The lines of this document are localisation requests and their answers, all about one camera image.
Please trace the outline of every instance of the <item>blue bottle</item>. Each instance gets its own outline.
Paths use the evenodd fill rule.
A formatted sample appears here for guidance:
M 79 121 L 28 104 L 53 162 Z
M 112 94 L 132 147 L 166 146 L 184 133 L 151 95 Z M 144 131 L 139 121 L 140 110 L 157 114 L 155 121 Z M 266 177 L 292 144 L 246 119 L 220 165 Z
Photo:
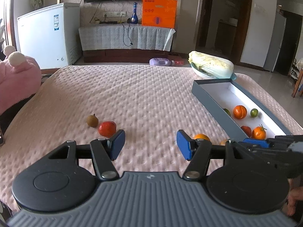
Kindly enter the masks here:
M 131 24 L 138 24 L 137 3 L 134 3 L 134 13 L 131 17 Z

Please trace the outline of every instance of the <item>person's hand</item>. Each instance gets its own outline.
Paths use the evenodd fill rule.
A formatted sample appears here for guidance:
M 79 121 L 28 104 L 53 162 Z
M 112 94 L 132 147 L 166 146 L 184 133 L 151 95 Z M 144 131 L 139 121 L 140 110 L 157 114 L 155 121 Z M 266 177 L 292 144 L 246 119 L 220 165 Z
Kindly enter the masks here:
M 290 186 L 290 192 L 288 194 L 287 215 L 293 216 L 296 211 L 297 201 L 303 201 L 303 187 L 294 188 L 294 182 L 292 179 L 288 180 Z

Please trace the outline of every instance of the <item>tiled floor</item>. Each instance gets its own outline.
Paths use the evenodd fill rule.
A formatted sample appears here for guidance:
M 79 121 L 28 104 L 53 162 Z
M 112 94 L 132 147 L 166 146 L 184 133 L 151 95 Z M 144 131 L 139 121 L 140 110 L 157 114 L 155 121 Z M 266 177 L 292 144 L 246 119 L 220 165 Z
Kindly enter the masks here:
M 75 65 L 86 65 L 83 59 L 78 60 Z M 135 63 L 90 63 L 90 64 L 123 64 Z M 303 97 L 292 98 L 293 83 L 279 73 L 259 71 L 242 66 L 235 66 L 234 72 L 250 76 L 262 88 L 264 88 L 276 101 L 303 127 Z

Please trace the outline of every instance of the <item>red fruit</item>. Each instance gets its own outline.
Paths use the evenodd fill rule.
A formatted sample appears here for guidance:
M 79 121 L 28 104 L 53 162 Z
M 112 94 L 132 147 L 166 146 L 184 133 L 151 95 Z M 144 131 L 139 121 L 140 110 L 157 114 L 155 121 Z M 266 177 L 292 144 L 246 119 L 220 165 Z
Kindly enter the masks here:
M 248 126 L 242 126 L 241 129 L 245 132 L 248 137 L 251 137 L 251 128 Z
M 100 124 L 98 132 L 100 135 L 111 138 L 117 130 L 117 125 L 113 121 L 105 121 Z

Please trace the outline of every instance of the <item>plush ball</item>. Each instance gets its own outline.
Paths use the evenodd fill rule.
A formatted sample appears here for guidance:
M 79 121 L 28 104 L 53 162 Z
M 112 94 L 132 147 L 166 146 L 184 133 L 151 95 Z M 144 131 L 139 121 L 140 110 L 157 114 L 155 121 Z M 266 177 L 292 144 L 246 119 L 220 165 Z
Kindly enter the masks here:
M 7 46 L 5 46 L 3 53 L 5 56 L 9 56 L 11 53 L 13 53 L 15 51 L 16 51 L 16 49 L 14 46 L 7 45 Z
M 23 62 L 26 62 L 26 58 L 22 53 L 13 52 L 9 55 L 9 63 L 11 66 L 19 66 Z

